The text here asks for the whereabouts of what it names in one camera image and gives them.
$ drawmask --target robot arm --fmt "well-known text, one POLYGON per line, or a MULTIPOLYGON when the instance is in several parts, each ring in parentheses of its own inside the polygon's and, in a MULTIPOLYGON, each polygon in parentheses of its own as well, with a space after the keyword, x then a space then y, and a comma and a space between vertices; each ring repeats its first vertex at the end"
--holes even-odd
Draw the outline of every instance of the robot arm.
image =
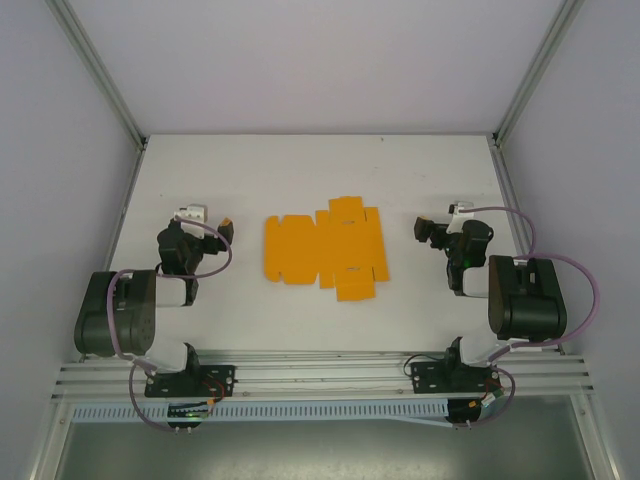
MULTIPOLYGON (((220 239, 205 235, 201 227, 182 223, 180 219, 205 222, 206 207, 190 205, 175 212, 169 226, 158 234, 161 262, 156 270, 135 270, 123 275, 117 280, 113 295, 113 320, 120 349, 153 367, 157 374, 188 369, 190 346, 156 332, 156 309, 192 305, 198 280, 189 277, 194 276, 205 254, 227 250, 220 239)), ((218 233, 231 244, 233 223, 225 219, 218 233)), ((74 331, 80 353, 103 357, 116 353, 105 301, 115 275, 116 272, 95 272, 91 276, 74 331)))
POLYGON ((494 232, 464 212, 470 207, 473 204, 465 202, 451 205, 449 225, 418 217, 414 235, 444 250, 449 288, 456 296, 488 298, 490 329, 464 336, 453 347, 462 364, 486 367, 488 357, 505 345, 561 337, 567 312, 551 260, 496 255, 485 265, 494 232))

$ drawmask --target white bracket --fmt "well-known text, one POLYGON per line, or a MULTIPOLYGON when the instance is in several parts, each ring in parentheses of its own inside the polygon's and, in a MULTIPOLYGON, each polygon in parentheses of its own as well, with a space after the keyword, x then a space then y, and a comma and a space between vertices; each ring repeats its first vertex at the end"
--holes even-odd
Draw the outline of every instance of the white bracket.
MULTIPOLYGON (((486 367, 487 358, 506 345, 526 342, 524 338, 498 340, 496 334, 487 326, 478 329, 471 335, 464 335, 460 340, 460 360, 470 367, 486 367)), ((519 352, 541 352, 541 347, 521 347, 519 352)))
MULTIPOLYGON (((173 212, 174 218, 184 218, 186 220, 193 220, 194 222, 207 223, 207 206, 191 204, 187 208, 181 208, 173 212)), ((196 238, 204 238, 204 228, 197 227, 195 225, 181 224, 182 230, 186 233, 190 233, 196 238)))
POLYGON ((489 297, 489 266, 467 268, 462 273, 462 291, 467 297, 489 297))
POLYGON ((447 227, 447 233, 460 233, 462 231, 462 224, 473 218, 473 213, 465 213, 465 208, 473 208, 472 202, 456 202, 453 204, 453 213, 451 222, 447 227))

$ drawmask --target metal corner post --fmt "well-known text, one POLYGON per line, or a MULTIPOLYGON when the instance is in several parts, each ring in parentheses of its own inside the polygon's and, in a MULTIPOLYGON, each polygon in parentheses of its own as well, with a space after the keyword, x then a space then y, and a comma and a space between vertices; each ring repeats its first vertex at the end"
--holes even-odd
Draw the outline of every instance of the metal corner post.
POLYGON ((140 153, 144 137, 73 8, 67 0, 45 2, 140 153))
MULTIPOLYGON (((500 192, 502 193, 504 204, 509 208, 520 210, 518 198, 516 197, 511 177, 509 177, 509 172, 507 170, 504 156, 502 155, 502 150, 495 144, 491 136, 487 137, 487 142, 489 143, 489 151, 491 152, 493 167, 496 170, 498 185, 500 187, 500 192)), ((510 213, 507 216, 509 218, 509 225, 511 226, 511 233, 516 240, 518 254, 524 255, 531 247, 531 239, 529 238, 527 225, 524 219, 519 215, 510 213)))
POLYGON ((118 244, 118 239, 120 238, 120 232, 122 231, 122 225, 124 224, 124 219, 127 215, 129 202, 131 201, 131 197, 133 195, 133 189, 136 186, 136 181, 138 180, 138 174, 140 173, 140 168, 142 167, 142 161, 144 160, 144 154, 147 151, 147 145, 148 145, 148 140, 145 140, 142 148, 138 149, 138 156, 136 157, 136 161, 132 165, 131 171, 129 172, 127 187, 124 192, 124 196, 122 197, 120 208, 118 209, 117 223, 115 225, 115 228, 113 229, 113 233, 111 234, 111 239, 109 240, 109 247, 107 249, 107 255, 102 265, 103 270, 108 270, 111 267, 111 261, 113 260, 113 256, 116 252, 116 245, 118 244))
POLYGON ((580 7, 584 4, 584 0, 564 0, 558 9, 556 16, 549 25, 547 32, 538 47, 538 51, 529 69, 520 83, 513 100, 509 104, 509 108, 500 122, 495 133, 496 145, 502 148, 513 131, 518 118, 524 111, 529 99, 533 95, 534 90, 538 86, 542 75, 549 66, 551 59, 558 50, 558 46, 562 42, 567 30, 571 26, 573 19, 578 14, 580 7))

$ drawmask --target glass panel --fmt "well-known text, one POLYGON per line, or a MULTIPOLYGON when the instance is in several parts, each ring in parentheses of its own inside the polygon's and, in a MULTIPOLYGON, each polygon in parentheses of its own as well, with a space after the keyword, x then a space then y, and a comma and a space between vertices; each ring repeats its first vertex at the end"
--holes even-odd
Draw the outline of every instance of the glass panel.
POLYGON ((58 480, 592 478, 568 399, 517 398, 485 427, 398 421, 226 423, 191 437, 71 427, 58 480))

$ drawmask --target purple cable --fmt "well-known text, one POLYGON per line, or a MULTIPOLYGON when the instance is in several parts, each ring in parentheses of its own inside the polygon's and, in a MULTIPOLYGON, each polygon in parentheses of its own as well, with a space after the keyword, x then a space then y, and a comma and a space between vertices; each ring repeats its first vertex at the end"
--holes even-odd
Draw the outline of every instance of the purple cable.
POLYGON ((120 349, 120 342, 118 341, 118 332, 116 331, 116 322, 115 315, 113 312, 113 296, 116 291, 116 283, 118 280, 122 278, 122 276, 127 275, 129 273, 133 273, 135 270, 126 269, 120 270, 117 272, 109 282, 109 287, 107 288, 107 323, 109 324, 109 334, 111 335, 111 344, 113 345, 113 350, 116 352, 116 355, 120 357, 122 360, 133 360, 133 356, 125 355, 122 353, 120 349))
MULTIPOLYGON (((515 208, 509 208, 509 207, 462 208, 459 211, 466 212, 466 213, 498 211, 498 212, 509 212, 509 213, 518 215, 519 217, 527 221, 527 223, 529 224, 529 228, 531 229, 531 248, 529 248, 529 253, 527 255, 531 255, 533 252, 536 251, 536 246, 538 244, 538 235, 536 234, 536 227, 533 225, 533 219, 526 213, 521 212, 520 210, 517 210, 515 208)), ((525 255, 520 255, 515 258, 520 259, 520 258, 523 258, 524 256, 525 255)))
POLYGON ((470 424, 467 423, 456 423, 453 426, 454 427, 458 427, 458 428, 475 428, 475 427, 480 427, 482 425, 486 425, 489 422, 493 422, 494 420, 497 420, 498 417, 502 416, 504 414, 504 412, 507 411, 507 409, 511 406, 511 403, 513 402, 513 397, 516 394, 516 381, 513 378, 513 375, 511 375, 509 372, 507 372, 506 370, 500 368, 500 367, 493 367, 493 370, 501 373, 502 375, 504 375, 505 377, 507 377, 509 379, 509 381, 511 382, 511 391, 509 392, 509 396, 507 397, 507 402, 503 405, 503 407, 498 410, 498 412, 494 413, 493 415, 491 415, 490 417, 487 418, 483 418, 482 420, 478 420, 477 422, 473 422, 470 424))
POLYGON ((584 274, 584 276, 587 277, 587 280, 589 280, 589 283, 591 284, 591 289, 593 291, 593 304, 591 305, 591 310, 589 311, 589 314, 587 315, 587 318, 585 318, 584 321, 580 324, 580 326, 578 328, 576 328, 573 332, 568 333, 567 335, 564 335, 563 337, 555 338, 553 340, 547 340, 545 342, 538 342, 538 343, 516 342, 516 343, 513 343, 510 346, 503 347, 500 350, 498 350, 497 352, 495 352, 494 354, 490 355, 489 356, 489 362, 490 363, 495 362, 498 358, 500 358, 501 356, 503 356, 504 354, 506 354, 507 352, 509 352, 511 349, 514 349, 514 348, 519 348, 519 347, 551 347, 553 345, 559 345, 561 343, 568 342, 569 340, 573 340, 578 335, 580 335, 582 332, 584 332, 589 327, 589 325, 591 325, 593 323, 593 319, 598 314, 598 310, 600 309, 600 287, 598 286, 598 282, 596 281, 595 277, 593 276, 593 274, 589 271, 589 269, 587 267, 585 267, 584 265, 582 265, 579 262, 576 262, 572 258, 565 257, 564 255, 556 255, 554 253, 534 253, 532 255, 525 255, 523 257, 523 260, 528 260, 530 258, 559 260, 561 262, 568 263, 572 267, 575 267, 578 270, 580 270, 584 274))
POLYGON ((133 393, 133 374, 136 371, 137 366, 138 365, 134 363, 133 366, 131 367, 131 371, 129 372, 129 398, 131 399, 131 405, 133 405, 133 409, 138 414, 138 417, 140 417, 140 420, 142 420, 144 423, 146 423, 150 427, 157 428, 158 430, 161 430, 167 433, 175 433, 175 430, 173 428, 167 427, 166 425, 162 425, 158 422, 154 422, 153 420, 148 418, 138 406, 138 402, 136 402, 136 396, 133 393))

